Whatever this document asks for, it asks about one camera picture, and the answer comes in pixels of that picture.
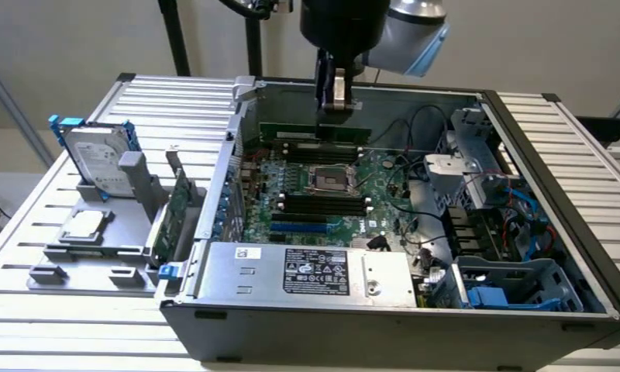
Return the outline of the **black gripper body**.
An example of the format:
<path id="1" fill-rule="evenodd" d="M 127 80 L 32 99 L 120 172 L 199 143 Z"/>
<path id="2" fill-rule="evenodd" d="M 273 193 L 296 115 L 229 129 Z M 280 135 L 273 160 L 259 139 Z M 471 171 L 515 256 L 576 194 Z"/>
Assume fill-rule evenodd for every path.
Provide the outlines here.
<path id="1" fill-rule="evenodd" d="M 356 57 L 376 46 L 389 4 L 384 0 L 301 3 L 301 35 L 317 48 L 316 75 L 325 72 L 327 58 L 335 67 L 349 69 Z"/>

